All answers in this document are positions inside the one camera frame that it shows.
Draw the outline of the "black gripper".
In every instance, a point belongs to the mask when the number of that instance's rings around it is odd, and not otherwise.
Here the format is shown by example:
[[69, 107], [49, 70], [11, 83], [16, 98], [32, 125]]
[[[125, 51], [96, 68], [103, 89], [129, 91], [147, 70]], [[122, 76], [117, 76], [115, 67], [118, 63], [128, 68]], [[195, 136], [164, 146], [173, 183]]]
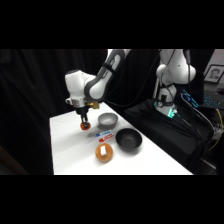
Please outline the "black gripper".
[[[83, 123], [82, 117], [87, 116], [89, 109], [90, 109], [89, 106], [84, 106], [84, 107], [75, 109], [76, 113], [81, 116], [81, 123], [80, 123], [81, 129], [84, 129], [84, 123]], [[90, 127], [91, 127], [91, 124], [90, 124], [89, 120], [87, 119], [87, 129], [89, 129]]]

